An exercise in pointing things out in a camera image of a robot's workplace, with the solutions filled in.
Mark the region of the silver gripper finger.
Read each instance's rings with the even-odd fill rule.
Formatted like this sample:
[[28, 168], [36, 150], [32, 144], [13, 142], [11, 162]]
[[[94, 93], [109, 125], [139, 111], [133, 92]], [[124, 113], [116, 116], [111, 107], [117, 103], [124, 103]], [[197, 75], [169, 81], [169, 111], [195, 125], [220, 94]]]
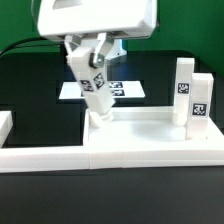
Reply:
[[105, 58], [114, 45], [114, 36], [111, 33], [99, 33], [97, 36], [97, 46], [90, 54], [89, 65], [92, 68], [102, 68]]
[[82, 38], [77, 35], [66, 35], [64, 38], [64, 46], [68, 55], [76, 53], [77, 49], [81, 45]]

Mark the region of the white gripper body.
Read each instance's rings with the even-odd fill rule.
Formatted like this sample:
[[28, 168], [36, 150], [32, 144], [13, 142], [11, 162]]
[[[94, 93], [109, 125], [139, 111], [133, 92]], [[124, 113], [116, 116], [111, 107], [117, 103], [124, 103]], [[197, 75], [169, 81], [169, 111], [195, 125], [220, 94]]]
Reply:
[[66, 35], [116, 39], [149, 37], [157, 25], [157, 0], [41, 0], [38, 31], [51, 40]]

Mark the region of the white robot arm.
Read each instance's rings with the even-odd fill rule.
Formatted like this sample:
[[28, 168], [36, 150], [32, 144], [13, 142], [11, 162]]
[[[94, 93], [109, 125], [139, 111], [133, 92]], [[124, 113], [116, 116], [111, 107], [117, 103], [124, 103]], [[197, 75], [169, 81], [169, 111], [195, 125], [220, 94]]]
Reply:
[[126, 54], [123, 39], [142, 39], [157, 26], [157, 0], [41, 0], [39, 34], [63, 42], [68, 54], [93, 48], [91, 63]]

